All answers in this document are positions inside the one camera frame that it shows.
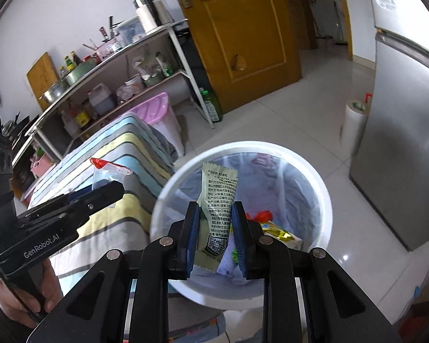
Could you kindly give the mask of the person's left hand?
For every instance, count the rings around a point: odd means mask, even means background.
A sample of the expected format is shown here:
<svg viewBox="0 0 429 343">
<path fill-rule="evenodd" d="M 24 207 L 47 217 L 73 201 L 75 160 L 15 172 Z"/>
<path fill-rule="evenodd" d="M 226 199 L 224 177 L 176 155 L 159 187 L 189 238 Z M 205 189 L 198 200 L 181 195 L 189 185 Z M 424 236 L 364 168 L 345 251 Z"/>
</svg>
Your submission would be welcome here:
<svg viewBox="0 0 429 343">
<path fill-rule="evenodd" d="M 45 259 L 41 265 L 43 269 L 43 278 L 39 289 L 40 293 L 45 298 L 45 311 L 49 313 L 62 299 L 62 290 L 50 259 Z M 15 293 L 19 298 L 16 298 L 4 281 L 0 279 L 1 310 L 14 322 L 23 324 L 30 329 L 35 328 L 37 323 L 31 318 L 26 307 L 34 313 L 39 313 L 41 311 L 40 303 L 24 290 L 17 288 Z"/>
</svg>

